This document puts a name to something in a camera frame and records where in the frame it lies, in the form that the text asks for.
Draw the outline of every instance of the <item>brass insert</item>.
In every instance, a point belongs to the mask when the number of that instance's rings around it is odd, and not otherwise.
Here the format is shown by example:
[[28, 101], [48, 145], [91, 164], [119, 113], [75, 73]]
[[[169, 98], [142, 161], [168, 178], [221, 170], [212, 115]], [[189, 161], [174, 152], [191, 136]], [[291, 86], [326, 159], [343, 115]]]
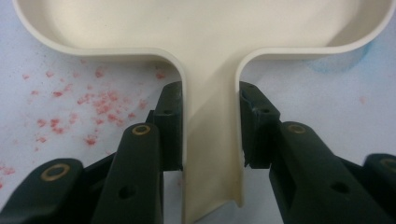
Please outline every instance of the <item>brass insert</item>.
[[289, 125], [288, 130], [291, 133], [305, 133], [306, 132], [305, 128], [298, 124]]
[[69, 165], [58, 163], [45, 170], [43, 174], [41, 174], [41, 179], [47, 182], [54, 181], [62, 178], [62, 176], [66, 175], [69, 171]]
[[381, 164], [396, 174], [396, 160], [385, 158], [381, 160]]
[[148, 125], [139, 125], [132, 129], [132, 133], [135, 135], [143, 135], [149, 133], [150, 127]]

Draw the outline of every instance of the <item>plastic tray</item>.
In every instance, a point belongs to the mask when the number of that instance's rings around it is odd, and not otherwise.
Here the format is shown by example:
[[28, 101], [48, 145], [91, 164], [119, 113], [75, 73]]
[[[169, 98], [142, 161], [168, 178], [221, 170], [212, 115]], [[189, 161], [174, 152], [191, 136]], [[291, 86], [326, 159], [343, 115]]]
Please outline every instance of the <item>plastic tray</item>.
[[238, 81], [253, 59], [356, 49], [395, 0], [14, 0], [25, 27], [60, 52], [101, 61], [166, 60], [184, 102], [183, 222], [243, 203]]

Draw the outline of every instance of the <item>screw hole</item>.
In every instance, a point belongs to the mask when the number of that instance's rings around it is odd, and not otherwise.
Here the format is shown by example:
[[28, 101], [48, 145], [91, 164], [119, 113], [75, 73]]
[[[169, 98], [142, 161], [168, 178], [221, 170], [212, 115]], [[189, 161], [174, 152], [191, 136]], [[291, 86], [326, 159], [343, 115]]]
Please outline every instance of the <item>screw hole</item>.
[[303, 126], [300, 126], [298, 124], [291, 124], [288, 127], [289, 132], [291, 133], [305, 133], [306, 130]]
[[62, 178], [70, 170], [70, 166], [64, 163], [52, 165], [41, 174], [41, 179], [47, 182]]
[[150, 127], [148, 125], [139, 125], [132, 129], [132, 133], [135, 135], [143, 135], [149, 133]]
[[163, 113], [165, 115], [171, 115], [171, 114], [173, 114], [173, 111], [172, 110], [164, 110]]
[[331, 185], [331, 188], [339, 193], [348, 194], [349, 187], [343, 182], [335, 182]]
[[136, 195], [136, 187], [135, 186], [125, 186], [119, 190], [119, 198], [126, 200], [134, 197]]

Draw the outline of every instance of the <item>red stain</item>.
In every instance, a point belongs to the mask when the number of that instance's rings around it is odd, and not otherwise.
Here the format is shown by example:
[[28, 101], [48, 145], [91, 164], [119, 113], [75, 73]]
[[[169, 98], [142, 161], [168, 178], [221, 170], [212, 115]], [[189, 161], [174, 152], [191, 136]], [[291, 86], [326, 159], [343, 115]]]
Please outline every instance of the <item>red stain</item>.
[[105, 68], [104, 67], [102, 67], [102, 66], [99, 66], [98, 68], [96, 68], [96, 71], [95, 71], [95, 75], [96, 75], [96, 77], [104, 77], [105, 76]]
[[80, 74], [80, 73], [78, 73], [78, 72], [74, 72], [74, 73], [73, 73], [73, 77], [75, 77], [75, 78], [77, 78], [77, 77], [81, 77], [81, 74]]
[[4, 175], [13, 175], [15, 174], [15, 170], [12, 167], [7, 167], [3, 170]]
[[136, 118], [136, 114], [134, 114], [134, 113], [130, 113], [130, 114], [128, 115], [128, 118], [130, 118], [130, 119], [134, 119], [134, 118]]
[[78, 119], [78, 114], [76, 114], [76, 113], [71, 113], [71, 114], [70, 114], [69, 123], [70, 123], [70, 124], [74, 124], [74, 123], [76, 123], [77, 119]]
[[42, 128], [42, 127], [46, 126], [47, 121], [44, 119], [38, 119], [37, 124], [38, 124], [38, 127]]
[[118, 101], [119, 100], [119, 94], [116, 91], [108, 91], [107, 95], [108, 95], [108, 97], [110, 98], [111, 101]]
[[71, 91], [73, 87], [73, 84], [67, 84], [67, 86], [64, 87], [64, 91]]
[[147, 105], [148, 105], [147, 101], [145, 101], [145, 100], [140, 100], [139, 101], [139, 108], [140, 109], [145, 109]]
[[55, 128], [59, 124], [59, 122], [61, 122], [59, 119], [52, 119], [50, 121], [50, 127]]
[[15, 174], [15, 169], [12, 167], [0, 166], [0, 171], [3, 172], [3, 175], [13, 175]]
[[102, 119], [96, 119], [95, 122], [96, 122], [97, 125], [105, 123], [105, 121], [102, 120]]
[[361, 97], [359, 98], [359, 101], [361, 102], [362, 105], [365, 105], [365, 104], [366, 104], [366, 97], [361, 96]]
[[107, 115], [107, 119], [110, 122], [116, 123], [118, 126], [123, 125], [123, 120], [120, 119], [120, 117], [118, 117], [117, 115], [109, 114], [109, 115]]
[[78, 99], [77, 103], [78, 103], [79, 105], [82, 105], [82, 104], [84, 104], [84, 103], [89, 103], [90, 100], [91, 100], [91, 98], [92, 98], [93, 96], [95, 96], [95, 95], [94, 95], [94, 94], [86, 93], [84, 96], [82, 96], [82, 97], [80, 97], [80, 98]]
[[52, 93], [52, 95], [55, 96], [55, 97], [60, 97], [60, 96], [63, 95], [63, 93], [61, 91], [55, 91], [55, 92]]
[[98, 137], [96, 135], [88, 135], [86, 138], [84, 138], [84, 141], [88, 144], [88, 146], [93, 146], [96, 144], [96, 139]]
[[59, 119], [52, 119], [50, 121], [50, 127], [52, 128], [52, 131], [57, 133], [57, 134], [62, 134], [64, 133], [64, 128], [59, 128], [58, 124], [60, 123]]
[[52, 131], [55, 132], [55, 133], [57, 133], [57, 134], [62, 134], [62, 133], [64, 133], [64, 129], [63, 129], [63, 128], [53, 128]]
[[46, 76], [47, 77], [53, 77], [55, 74], [52, 71], [47, 71]]
[[93, 103], [96, 108], [96, 113], [98, 115], [105, 114], [111, 110], [111, 105], [106, 101], [98, 101]]
[[163, 71], [158, 71], [157, 74], [155, 75], [155, 77], [157, 79], [164, 79], [165, 78], [165, 74], [163, 73]]
[[45, 142], [47, 142], [47, 138], [45, 138], [45, 137], [39, 137], [39, 138], [36, 139], [36, 141], [37, 141], [37, 142], [40, 142], [40, 143], [45, 143]]

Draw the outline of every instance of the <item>molded plastic part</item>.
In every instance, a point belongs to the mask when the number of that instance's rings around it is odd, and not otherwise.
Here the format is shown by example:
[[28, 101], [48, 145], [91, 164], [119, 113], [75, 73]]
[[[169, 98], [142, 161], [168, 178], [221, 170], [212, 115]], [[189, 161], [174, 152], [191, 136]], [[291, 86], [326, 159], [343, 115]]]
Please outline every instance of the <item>molded plastic part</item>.
[[243, 203], [239, 76], [253, 59], [307, 59], [375, 38], [394, 0], [14, 0], [25, 27], [60, 52], [166, 60], [183, 81], [183, 222]]

